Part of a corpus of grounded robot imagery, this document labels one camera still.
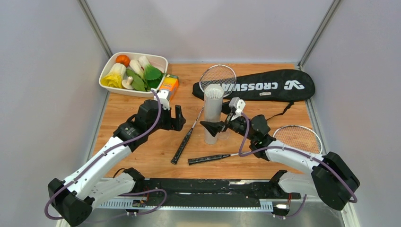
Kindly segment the white shuttlecock tube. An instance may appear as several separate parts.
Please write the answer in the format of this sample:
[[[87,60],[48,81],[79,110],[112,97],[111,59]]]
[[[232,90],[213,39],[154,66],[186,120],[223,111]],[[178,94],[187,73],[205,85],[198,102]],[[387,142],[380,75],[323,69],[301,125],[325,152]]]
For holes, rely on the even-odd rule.
[[[206,93],[209,89],[217,88],[224,92],[222,86],[218,84],[210,84],[204,91],[204,121],[219,122],[221,116],[221,108],[223,104],[223,96],[220,99],[210,99]]]

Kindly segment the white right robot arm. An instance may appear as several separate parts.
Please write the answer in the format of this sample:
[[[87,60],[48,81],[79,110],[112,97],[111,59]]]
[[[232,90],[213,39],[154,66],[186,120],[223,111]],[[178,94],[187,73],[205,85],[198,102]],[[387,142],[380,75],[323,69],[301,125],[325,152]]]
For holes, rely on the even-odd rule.
[[[292,147],[269,134],[270,127],[264,115],[249,119],[242,107],[228,103],[224,106],[227,114],[224,121],[200,122],[208,133],[215,136],[230,129],[243,136],[238,156],[255,155],[301,172],[279,174],[278,180],[270,184],[274,197],[281,198],[292,192],[313,195],[335,210],[343,210],[348,202],[357,203],[355,192],[360,181],[340,155],[335,152],[322,155]]]

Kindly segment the white shuttlecock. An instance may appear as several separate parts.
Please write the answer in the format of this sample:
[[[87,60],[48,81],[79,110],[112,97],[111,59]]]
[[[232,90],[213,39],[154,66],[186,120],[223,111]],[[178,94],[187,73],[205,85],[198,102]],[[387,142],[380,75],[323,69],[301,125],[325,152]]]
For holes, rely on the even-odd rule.
[[[217,88],[209,89],[206,93],[207,97],[210,99],[220,99],[223,94],[224,92]]]

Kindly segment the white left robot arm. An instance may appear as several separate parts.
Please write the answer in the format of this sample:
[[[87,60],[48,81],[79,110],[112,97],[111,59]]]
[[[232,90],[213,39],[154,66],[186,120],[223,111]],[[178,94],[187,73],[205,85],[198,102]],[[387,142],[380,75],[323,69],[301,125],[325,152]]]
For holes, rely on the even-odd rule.
[[[54,178],[48,183],[50,198],[44,209],[46,217],[56,219],[48,212],[52,206],[61,219],[76,227],[84,223],[95,208],[116,196],[126,193],[141,195],[145,189],[140,180],[142,175],[132,169],[112,180],[103,183],[100,180],[112,167],[146,143],[149,135],[157,130],[181,131],[185,123],[181,106],[175,106],[175,117],[172,117],[170,107],[157,100],[146,100],[81,168],[63,180]]]

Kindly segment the clear plastic tube lid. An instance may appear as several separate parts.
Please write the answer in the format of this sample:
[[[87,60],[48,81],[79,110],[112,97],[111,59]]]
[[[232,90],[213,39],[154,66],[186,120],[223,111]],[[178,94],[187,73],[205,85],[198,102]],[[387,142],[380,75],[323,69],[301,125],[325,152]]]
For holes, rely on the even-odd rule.
[[[222,131],[218,134],[218,139],[219,140],[227,140],[230,136],[230,131],[226,130],[226,131]]]

